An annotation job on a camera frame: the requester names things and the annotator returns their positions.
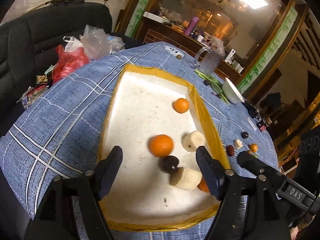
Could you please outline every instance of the red plastic bag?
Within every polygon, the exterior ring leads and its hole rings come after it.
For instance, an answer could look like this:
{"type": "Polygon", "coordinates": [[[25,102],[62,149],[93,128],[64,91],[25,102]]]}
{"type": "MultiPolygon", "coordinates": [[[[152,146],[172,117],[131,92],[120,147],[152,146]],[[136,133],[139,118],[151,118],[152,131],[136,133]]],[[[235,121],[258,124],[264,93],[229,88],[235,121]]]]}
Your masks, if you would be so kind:
{"type": "Polygon", "coordinates": [[[56,51],[59,60],[52,70],[53,84],[90,62],[83,48],[78,48],[73,52],[64,52],[63,46],[59,45],[56,51]]]}

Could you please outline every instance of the brown cabinet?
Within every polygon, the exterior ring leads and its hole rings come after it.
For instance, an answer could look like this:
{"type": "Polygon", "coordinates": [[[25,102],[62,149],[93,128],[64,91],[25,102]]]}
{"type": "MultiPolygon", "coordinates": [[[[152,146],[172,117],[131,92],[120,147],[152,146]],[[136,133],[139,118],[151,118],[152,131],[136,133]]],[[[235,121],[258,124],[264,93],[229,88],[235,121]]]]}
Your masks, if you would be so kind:
{"type": "MultiPolygon", "coordinates": [[[[192,57],[194,57],[199,49],[202,48],[202,44],[198,41],[172,29],[167,25],[163,25],[148,18],[142,19],[137,39],[142,41],[144,44],[165,41],[179,49],[182,49],[192,57]]],[[[219,64],[215,73],[222,79],[229,78],[231,82],[236,85],[241,77],[241,74],[234,70],[234,68],[224,60],[219,64]]]]}

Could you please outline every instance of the white bowl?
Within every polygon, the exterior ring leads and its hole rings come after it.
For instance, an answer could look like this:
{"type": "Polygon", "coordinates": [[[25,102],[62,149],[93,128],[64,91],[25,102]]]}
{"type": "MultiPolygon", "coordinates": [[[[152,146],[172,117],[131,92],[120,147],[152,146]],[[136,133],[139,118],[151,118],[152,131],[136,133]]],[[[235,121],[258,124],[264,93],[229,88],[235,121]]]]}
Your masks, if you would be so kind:
{"type": "Polygon", "coordinates": [[[223,83],[222,90],[231,103],[244,103],[243,96],[240,94],[236,86],[228,78],[226,78],[226,81],[223,83]]]}

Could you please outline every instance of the sofa backrest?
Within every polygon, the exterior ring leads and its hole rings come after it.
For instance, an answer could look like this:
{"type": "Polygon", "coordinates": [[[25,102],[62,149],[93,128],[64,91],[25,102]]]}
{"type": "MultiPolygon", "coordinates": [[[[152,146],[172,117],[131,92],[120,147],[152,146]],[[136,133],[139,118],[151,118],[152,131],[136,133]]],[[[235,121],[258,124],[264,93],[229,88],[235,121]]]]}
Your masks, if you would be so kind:
{"type": "Polygon", "coordinates": [[[36,75],[55,65],[63,36],[79,37],[86,25],[111,33],[109,9],[94,2],[49,5],[0,26],[0,119],[36,83],[36,75]]]}

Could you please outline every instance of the tray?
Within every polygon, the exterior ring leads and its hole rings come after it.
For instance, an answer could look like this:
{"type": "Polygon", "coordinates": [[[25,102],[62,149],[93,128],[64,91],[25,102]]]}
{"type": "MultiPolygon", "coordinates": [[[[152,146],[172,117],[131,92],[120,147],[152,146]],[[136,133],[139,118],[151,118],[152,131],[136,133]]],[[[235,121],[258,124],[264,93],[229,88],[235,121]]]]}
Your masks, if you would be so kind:
{"type": "Polygon", "coordinates": [[[100,140],[98,161],[115,145],[123,150],[123,162],[111,191],[101,202],[112,229],[159,231],[188,228],[215,215],[219,202],[198,188],[181,190],[169,185],[169,175],[160,171],[159,158],[148,150],[148,140],[158,134],[174,141],[171,155],[179,166],[199,170],[194,153],[182,147],[185,134],[202,132],[206,148],[230,168],[209,112],[195,87],[157,68],[126,65],[116,85],[100,140]],[[177,113],[172,103],[190,102],[190,110],[177,113]]]}

